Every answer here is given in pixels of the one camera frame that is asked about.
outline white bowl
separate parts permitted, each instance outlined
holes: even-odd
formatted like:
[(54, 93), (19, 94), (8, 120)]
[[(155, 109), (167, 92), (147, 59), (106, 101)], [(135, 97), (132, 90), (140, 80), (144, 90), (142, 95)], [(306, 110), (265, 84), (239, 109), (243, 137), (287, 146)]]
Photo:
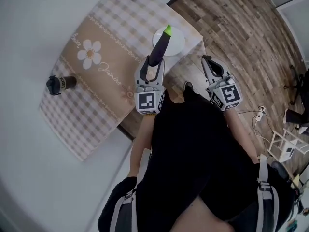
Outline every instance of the white bowl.
[[(153, 45), (155, 46), (165, 28), (160, 28), (153, 36)], [(165, 56), (174, 56), (180, 53), (184, 49), (185, 39), (183, 32), (175, 27), (171, 27), (172, 36), (169, 39), (169, 44), (165, 51)]]

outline cable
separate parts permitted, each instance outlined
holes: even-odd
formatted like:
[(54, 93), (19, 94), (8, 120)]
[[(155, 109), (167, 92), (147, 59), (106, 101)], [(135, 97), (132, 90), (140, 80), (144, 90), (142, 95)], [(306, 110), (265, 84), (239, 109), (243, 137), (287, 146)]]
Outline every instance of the cable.
[(271, 126), (269, 125), (269, 121), (268, 121), (268, 116), (267, 116), (267, 114), (266, 114), (265, 112), (263, 112), (263, 114), (265, 114), (265, 115), (266, 115), (266, 118), (267, 118), (267, 124), (268, 124), (269, 128), (270, 128), (271, 130), (273, 130), (273, 129), (271, 128)]
[(261, 138), (263, 138), (263, 139), (265, 139), (266, 141), (268, 141), (269, 143), (270, 143), (270, 141), (267, 139), (267, 138), (265, 138), (265, 137), (262, 137), (262, 134), (261, 134), (261, 136), (260, 135), (257, 135), (256, 133), (255, 133), (255, 131), (256, 131), (256, 123), (257, 123), (257, 121), (255, 122), (255, 125), (254, 125), (254, 134), (256, 135), (256, 136), (258, 136), (258, 137), (261, 137)]
[[(251, 126), (252, 126), (252, 129), (254, 129), (254, 127), (253, 127), (253, 120), (254, 120), (254, 118), (256, 117), (257, 115), (255, 115), (253, 118), (252, 118), (252, 120), (251, 120)], [(263, 140), (263, 144), (264, 144), (264, 153), (265, 153), (265, 150), (266, 150), (266, 145), (265, 145), (265, 142), (264, 142), (264, 140)]]
[(250, 111), (241, 112), (241, 113), (237, 113), (237, 114), (245, 114), (245, 113), (248, 113), (248, 112), (255, 112), (255, 113), (258, 113), (259, 111), (253, 111), (253, 110), (250, 110)]

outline flower pattern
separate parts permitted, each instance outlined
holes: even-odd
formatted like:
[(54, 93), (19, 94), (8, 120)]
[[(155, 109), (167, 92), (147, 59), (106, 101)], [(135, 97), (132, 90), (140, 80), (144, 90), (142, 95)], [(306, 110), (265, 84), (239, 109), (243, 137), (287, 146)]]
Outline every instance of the flower pattern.
[(121, 97), (125, 99), (125, 102), (128, 102), (131, 106), (134, 105), (134, 91), (131, 89), (131, 86), (126, 88), (126, 86), (123, 86), (125, 92), (121, 91)]
[(79, 60), (84, 60), (83, 68), (85, 70), (91, 67), (92, 62), (95, 64), (100, 64), (101, 62), (101, 55), (97, 53), (101, 49), (101, 42), (95, 41), (91, 44), (90, 40), (85, 40), (83, 42), (84, 50), (80, 50), (77, 53), (77, 58)]

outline chair leg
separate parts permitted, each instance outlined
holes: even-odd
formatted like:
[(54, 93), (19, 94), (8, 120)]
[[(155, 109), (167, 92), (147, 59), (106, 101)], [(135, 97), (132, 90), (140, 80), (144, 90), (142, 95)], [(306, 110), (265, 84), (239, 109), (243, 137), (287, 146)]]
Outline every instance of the chair leg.
[(297, 85), (293, 85), (293, 86), (284, 85), (283, 88), (284, 89), (287, 89), (287, 88), (298, 88), (298, 86)]
[(296, 90), (296, 94), (295, 94), (295, 97), (294, 97), (294, 101), (290, 101), (290, 104), (291, 104), (291, 105), (294, 105), (294, 104), (295, 104), (296, 99), (297, 99), (298, 96), (299, 96), (299, 89)]
[(299, 77), (298, 77), (298, 73), (296, 71), (296, 69), (294, 68), (293, 65), (290, 66), (290, 69), (293, 70), (293, 73), (294, 73), (294, 79), (296, 80), (296, 86), (298, 86), (300, 84), (300, 80), (299, 80)]

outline wooden floor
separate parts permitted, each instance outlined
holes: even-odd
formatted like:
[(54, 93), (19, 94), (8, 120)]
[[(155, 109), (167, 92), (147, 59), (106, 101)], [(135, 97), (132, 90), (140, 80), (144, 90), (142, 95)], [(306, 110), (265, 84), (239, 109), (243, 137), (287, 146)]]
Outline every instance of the wooden floor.
[[(292, 83), (289, 66), (305, 72), (300, 52), (287, 26), (270, 0), (178, 0), (171, 7), (203, 35), (208, 55), (225, 62), (238, 80), (244, 101), (237, 110), (248, 111), (266, 107), (269, 125), (283, 132), (282, 118), (285, 108), (303, 111), (300, 100), (291, 106), (295, 91), (284, 90)], [(172, 69), (165, 77), (164, 86), (174, 102), (182, 102), (182, 86), (188, 79), (197, 91), (205, 92), (202, 70)], [(259, 153), (264, 152), (263, 140), (254, 134), (252, 118), (256, 113), (239, 115)], [(132, 112), (122, 126), (136, 135), (141, 116)], [(261, 134), (271, 139), (267, 118), (264, 116), (256, 126)], [(291, 172), (299, 172), (309, 161), (309, 153), (295, 152), (286, 165)]]

